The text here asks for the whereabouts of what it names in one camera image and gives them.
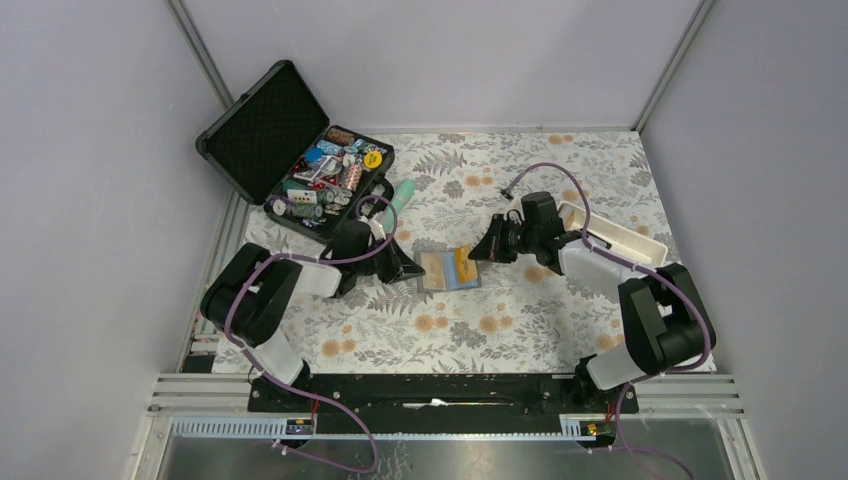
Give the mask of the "orange illustrated credit card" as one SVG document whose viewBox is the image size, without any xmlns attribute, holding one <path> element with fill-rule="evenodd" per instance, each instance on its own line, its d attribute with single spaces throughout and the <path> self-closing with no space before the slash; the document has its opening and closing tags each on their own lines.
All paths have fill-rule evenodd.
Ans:
<svg viewBox="0 0 848 480">
<path fill-rule="evenodd" d="M 479 278 L 476 262 L 470 258 L 472 247 L 465 244 L 454 251 L 457 279 L 460 284 L 477 281 Z"/>
</svg>

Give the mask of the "taupe leather card holder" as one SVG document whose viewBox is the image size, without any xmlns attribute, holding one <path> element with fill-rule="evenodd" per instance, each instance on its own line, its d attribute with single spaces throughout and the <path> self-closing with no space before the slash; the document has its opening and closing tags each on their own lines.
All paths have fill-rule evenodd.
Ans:
<svg viewBox="0 0 848 480">
<path fill-rule="evenodd" d="M 424 276 L 425 276 L 425 275 L 424 275 L 424 276 L 419 277 L 419 278 L 417 279 L 417 286 L 418 286 L 418 289 L 419 289 L 421 292 L 427 292 L 427 293 L 453 292 L 453 291 L 469 290 L 469 289 L 475 289 L 475 288 L 479 288 L 479 287 L 481 287 L 482 282 L 481 282 L 481 278 L 480 278 L 480 273 L 479 273 L 478 267 L 477 267 L 477 270 L 478 270 L 479 278 L 478 278 L 478 280 L 477 280 L 477 281 L 470 282 L 470 283 L 467 283 L 467 284 L 460 284 L 460 283 L 458 282 L 458 279 L 457 279 L 457 271 L 456 271 L 456 265 L 455 265 L 455 260 L 454 260 L 454 251 L 455 251 L 457 248 L 458 248 L 458 247 L 453 248 L 453 249 L 451 249 L 451 250 L 445 250 L 445 251 L 430 251 L 430 253 L 441 254 L 441 255 L 443 256 L 443 262 L 444 262 L 444 274 L 445 274 L 446 287 L 445 287 L 445 289 L 444 289 L 444 290 L 430 290 L 430 289 L 426 289 L 426 288 L 424 287 L 424 285 L 423 285 L 423 280 L 424 280 Z M 415 260 L 415 261 L 416 261 L 416 263 L 418 263 L 420 266 L 422 266 L 421 255 L 422 255 L 424 252 L 426 252 L 426 251 L 416 251 L 416 252 L 415 252 L 415 254 L 414 254 L 414 260 Z"/>
</svg>

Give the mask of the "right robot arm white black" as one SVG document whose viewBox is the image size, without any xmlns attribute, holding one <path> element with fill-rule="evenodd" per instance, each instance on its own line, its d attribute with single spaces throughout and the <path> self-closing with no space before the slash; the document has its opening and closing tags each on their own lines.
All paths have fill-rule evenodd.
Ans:
<svg viewBox="0 0 848 480">
<path fill-rule="evenodd" d="M 604 218 L 592 218 L 552 195 L 525 195 L 519 209 L 492 216 L 468 254 L 478 262 L 513 263 L 532 255 L 549 271 L 581 281 L 618 303 L 624 340 L 581 360 L 575 402 L 597 412 L 613 388 L 707 358 L 714 328 L 689 271 L 679 263 L 654 268 L 640 252 L 644 240 Z"/>
</svg>

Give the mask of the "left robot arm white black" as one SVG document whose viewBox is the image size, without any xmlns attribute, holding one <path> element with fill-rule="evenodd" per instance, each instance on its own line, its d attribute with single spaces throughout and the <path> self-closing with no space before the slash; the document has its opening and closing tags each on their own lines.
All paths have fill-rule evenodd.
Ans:
<svg viewBox="0 0 848 480">
<path fill-rule="evenodd" d="M 374 221 L 351 221 L 341 228 L 319 258 L 273 255 L 244 244 L 207 288 L 200 314 L 224 333 L 263 372 L 276 378 L 272 398 L 288 411 L 309 401 L 307 367 L 281 327 L 294 296 L 340 298 L 357 281 L 374 275 L 384 284 L 425 275 L 397 242 Z"/>
</svg>

